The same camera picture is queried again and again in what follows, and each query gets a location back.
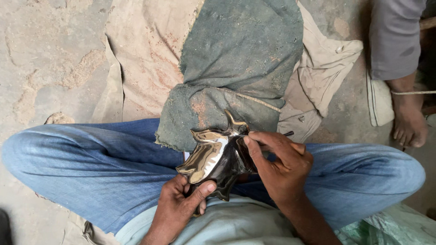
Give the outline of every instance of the toe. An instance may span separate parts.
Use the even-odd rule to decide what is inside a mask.
[[[394,140],[396,140],[397,139],[397,137],[398,137],[398,133],[400,132],[400,130],[399,129],[395,129],[395,132],[394,132],[394,135],[393,135],[393,137],[394,137]]]
[[[421,147],[426,143],[427,133],[415,133],[410,145],[412,147]]]
[[[403,137],[403,135],[404,135],[404,130],[398,129],[397,137],[394,138],[394,139],[396,139],[400,143],[401,142],[401,138]]]
[[[404,142],[406,141],[406,135],[407,135],[407,133],[403,133],[400,140],[398,141],[401,146],[403,146]]]
[[[406,133],[405,134],[405,140],[404,140],[404,146],[411,146],[410,145],[410,140],[413,137],[413,133]]]

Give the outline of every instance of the shiny brass object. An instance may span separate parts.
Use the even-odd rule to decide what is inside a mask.
[[[229,201],[230,190],[238,176],[256,172],[243,139],[250,131],[249,126],[245,122],[235,122],[228,110],[224,109],[224,112],[228,120],[226,130],[191,130],[197,145],[188,159],[176,167],[191,184],[187,196],[203,182],[213,180],[217,188],[209,196]]]

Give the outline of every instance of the hand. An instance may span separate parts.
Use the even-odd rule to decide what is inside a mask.
[[[304,195],[304,183],[313,163],[313,156],[305,151],[305,145],[281,133],[258,131],[250,132],[244,142],[269,196],[280,209]],[[263,150],[274,153],[276,160],[268,161],[262,155]]]
[[[200,214],[204,214],[206,197],[216,189],[216,183],[212,180],[206,181],[191,196],[185,197],[183,193],[187,193],[189,186],[187,179],[181,174],[162,186],[153,222],[141,245],[167,245],[185,228],[198,205]]]

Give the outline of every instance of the blue jeans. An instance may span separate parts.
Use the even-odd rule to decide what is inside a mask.
[[[155,144],[159,119],[108,124],[50,124],[11,136],[3,163],[25,185],[117,233],[157,205],[162,185],[183,155]],[[397,203],[417,191],[425,173],[394,148],[371,144],[308,144],[313,168],[305,191],[333,229]],[[252,179],[232,192],[272,204],[263,183]]]

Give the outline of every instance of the bare foot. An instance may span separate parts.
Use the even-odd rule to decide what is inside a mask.
[[[394,92],[413,92],[416,72],[402,78],[388,80],[386,83]],[[427,122],[421,113],[423,95],[392,94],[395,112],[394,139],[400,145],[421,147],[427,139]]]
[[[402,146],[421,147],[427,138],[427,122],[421,113],[423,95],[392,95],[395,112],[394,139]]]

